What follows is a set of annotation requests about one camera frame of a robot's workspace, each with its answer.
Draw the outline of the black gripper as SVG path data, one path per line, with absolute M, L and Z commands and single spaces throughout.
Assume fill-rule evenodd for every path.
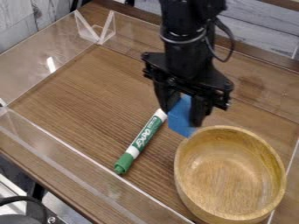
M 230 107 L 230 93 L 234 82 L 215 68 L 212 63 L 192 76 L 175 74 L 166 65 L 163 52 L 144 52 L 144 77 L 154 81 L 154 91 L 160 109 L 168 113 L 184 93 L 191 98 L 191 126 L 200 127 L 206 116 L 211 114 L 212 107 L 227 110 Z

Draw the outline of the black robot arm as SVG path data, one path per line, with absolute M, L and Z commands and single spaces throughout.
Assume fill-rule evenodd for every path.
M 227 9 L 226 0 L 159 0 L 162 6 L 162 52 L 146 52 L 144 77 L 163 112 L 178 105 L 182 95 L 191 97 L 190 125 L 200 127 L 215 108 L 230 106 L 234 82 L 214 66 L 227 62 L 215 53 L 215 30 L 231 33 L 219 19 Z

